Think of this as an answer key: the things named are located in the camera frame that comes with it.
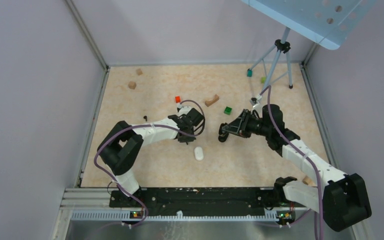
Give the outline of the black earbud charging case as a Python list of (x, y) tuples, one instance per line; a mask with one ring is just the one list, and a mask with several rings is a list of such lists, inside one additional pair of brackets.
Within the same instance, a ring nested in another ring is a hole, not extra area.
[(217, 139), (219, 142), (224, 143), (227, 141), (228, 137), (228, 135), (219, 135)]

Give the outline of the white earbud charging case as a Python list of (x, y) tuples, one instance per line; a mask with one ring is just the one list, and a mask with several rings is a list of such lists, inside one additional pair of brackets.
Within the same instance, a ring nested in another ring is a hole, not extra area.
[(197, 146), (194, 148), (193, 150), (193, 153), (194, 153), (194, 158), (197, 160), (197, 161), (202, 161), (204, 159), (204, 151), (203, 151), (203, 148), (200, 147), (200, 146)]

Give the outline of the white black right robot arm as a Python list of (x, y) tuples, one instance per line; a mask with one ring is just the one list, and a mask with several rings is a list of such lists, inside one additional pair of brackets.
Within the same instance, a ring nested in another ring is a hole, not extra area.
[(273, 200), (279, 206), (299, 203), (316, 212), (336, 232), (345, 230), (372, 216), (364, 179), (347, 174), (319, 157), (295, 132), (285, 127), (283, 112), (276, 104), (262, 107), (262, 115), (244, 109), (230, 123), (219, 127), (219, 140), (229, 135), (265, 137), (269, 148), (293, 163), (315, 184), (311, 187), (294, 177), (279, 177), (274, 184)]

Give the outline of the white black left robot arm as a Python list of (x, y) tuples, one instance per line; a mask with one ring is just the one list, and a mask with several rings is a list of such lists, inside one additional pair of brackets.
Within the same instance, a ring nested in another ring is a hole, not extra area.
[(205, 115), (191, 106), (179, 105), (177, 113), (145, 124), (119, 121), (97, 148), (108, 168), (108, 175), (122, 187), (121, 200), (129, 207), (140, 202), (140, 185), (132, 167), (142, 147), (165, 140), (190, 143), (199, 135), (196, 129), (204, 125)]

